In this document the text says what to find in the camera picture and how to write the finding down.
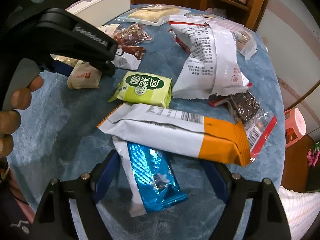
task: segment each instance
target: table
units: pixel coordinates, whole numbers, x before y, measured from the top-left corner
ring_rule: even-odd
[[[204,12],[194,10],[192,13]],[[121,27],[128,25],[130,23],[122,23]],[[138,71],[172,77],[174,84],[188,55],[173,41],[169,29],[168,24],[145,28],[153,41],[140,44],[147,52]],[[247,62],[238,53],[238,64],[253,82],[252,94],[264,101],[278,123],[253,163],[246,167],[228,165],[228,168],[246,179],[261,181],[269,177],[279,189],[285,152],[284,106],[266,48],[257,34],[254,37],[257,53]],[[44,86],[32,94],[31,106],[20,112],[21,127],[13,134],[15,146],[8,157],[17,182],[34,211],[51,178],[76,179],[83,172],[90,172],[114,148],[111,136],[98,130],[96,125],[120,104],[119,100],[108,103],[108,99],[125,73],[126,70],[117,69],[113,77],[102,77],[97,90],[71,90],[67,87],[67,77],[48,72],[41,74]],[[212,108],[207,100],[172,99],[170,108],[234,122],[225,108]],[[198,160],[172,155],[171,164],[188,200],[135,218],[129,214],[131,191],[124,170],[120,169],[106,197],[97,205],[114,240],[209,238],[224,203],[215,196]],[[235,239],[242,239],[250,205],[247,201]],[[86,239],[73,201],[71,209],[79,238]]]

